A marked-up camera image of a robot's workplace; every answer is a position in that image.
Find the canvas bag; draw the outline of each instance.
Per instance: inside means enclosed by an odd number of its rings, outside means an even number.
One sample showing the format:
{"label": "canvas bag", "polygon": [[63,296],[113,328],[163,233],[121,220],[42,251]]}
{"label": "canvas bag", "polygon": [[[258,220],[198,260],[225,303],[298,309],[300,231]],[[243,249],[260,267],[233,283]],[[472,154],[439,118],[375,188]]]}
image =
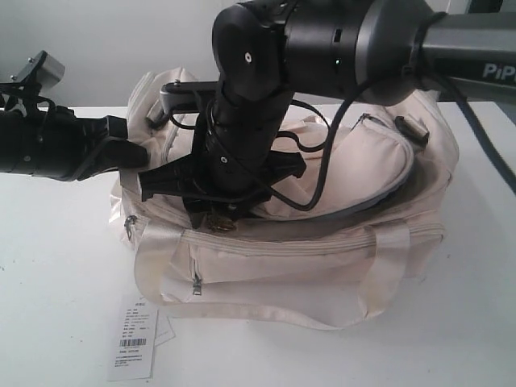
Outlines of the canvas bag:
{"label": "canvas bag", "polygon": [[[154,131],[145,119],[160,110],[159,91],[184,69],[149,73],[136,86],[127,114],[129,139],[151,156],[148,169],[190,152],[191,131],[171,123]],[[331,155],[321,203],[300,213],[276,199],[254,209],[235,231],[192,230],[182,200],[156,195],[142,203],[139,171],[123,170],[111,194],[110,223],[136,251],[135,279],[150,301],[179,318],[250,318],[314,329],[340,329],[381,314],[403,277],[423,271],[444,237],[439,206],[458,162],[456,141],[435,101],[417,91],[384,108],[364,106],[369,119],[342,127]],[[430,132],[424,150],[397,132],[410,117]],[[186,124],[194,115],[177,117]],[[326,128],[309,117],[285,122],[306,146]],[[297,152],[278,139],[277,150]],[[275,185],[307,202],[319,154],[303,154],[307,171]]]}

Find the bag handle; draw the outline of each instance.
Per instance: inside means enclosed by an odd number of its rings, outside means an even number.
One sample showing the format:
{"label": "bag handle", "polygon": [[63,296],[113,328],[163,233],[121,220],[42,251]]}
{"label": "bag handle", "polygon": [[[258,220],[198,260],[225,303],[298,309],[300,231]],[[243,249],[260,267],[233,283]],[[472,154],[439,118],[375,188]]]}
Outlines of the bag handle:
{"label": "bag handle", "polygon": [[183,229],[172,224],[150,221],[146,226],[135,259],[135,279],[139,291],[151,302],[169,306],[178,318],[243,318],[290,323],[318,330],[338,330],[383,313],[405,275],[410,253],[410,229],[403,221],[372,226],[377,250],[371,268],[358,288],[361,312],[346,322],[332,326],[294,310],[276,306],[258,306],[218,302],[183,303],[160,290],[163,275],[179,243]]}

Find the white table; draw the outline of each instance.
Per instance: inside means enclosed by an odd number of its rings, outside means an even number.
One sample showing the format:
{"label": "white table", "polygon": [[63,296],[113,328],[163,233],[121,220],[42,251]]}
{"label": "white table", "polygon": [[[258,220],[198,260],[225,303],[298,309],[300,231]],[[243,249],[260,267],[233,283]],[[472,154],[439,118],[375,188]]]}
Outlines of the white table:
{"label": "white table", "polygon": [[[72,184],[1,175],[0,385],[515,385],[516,200],[455,106],[441,107],[462,156],[443,208],[449,237],[426,277],[405,281],[378,319],[341,332],[174,320],[177,337],[156,349],[147,382],[105,381],[120,297],[136,291],[133,254],[107,227],[116,175]],[[514,125],[492,103],[475,109],[516,167]],[[359,114],[354,106],[346,120]]]}

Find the barcode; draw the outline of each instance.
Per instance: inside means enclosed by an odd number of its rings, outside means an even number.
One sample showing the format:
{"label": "barcode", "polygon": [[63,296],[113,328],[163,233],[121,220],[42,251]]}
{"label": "barcode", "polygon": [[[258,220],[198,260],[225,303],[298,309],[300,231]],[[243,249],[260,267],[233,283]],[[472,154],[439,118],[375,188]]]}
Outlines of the barcode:
{"label": "barcode", "polygon": [[120,340],[120,347],[138,347],[140,345],[145,345],[147,343],[147,339],[125,339]]}

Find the white wall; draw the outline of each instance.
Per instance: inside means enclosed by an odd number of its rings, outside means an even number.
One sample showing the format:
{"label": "white wall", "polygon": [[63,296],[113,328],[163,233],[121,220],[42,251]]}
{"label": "white wall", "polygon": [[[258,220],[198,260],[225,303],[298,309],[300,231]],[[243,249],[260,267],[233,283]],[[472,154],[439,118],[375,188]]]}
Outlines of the white wall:
{"label": "white wall", "polygon": [[[147,71],[185,66],[217,78],[210,37],[236,0],[0,0],[0,81],[41,49],[66,66],[48,95],[66,106],[121,106]],[[428,0],[446,10],[450,0]],[[464,11],[468,0],[452,0]]]}

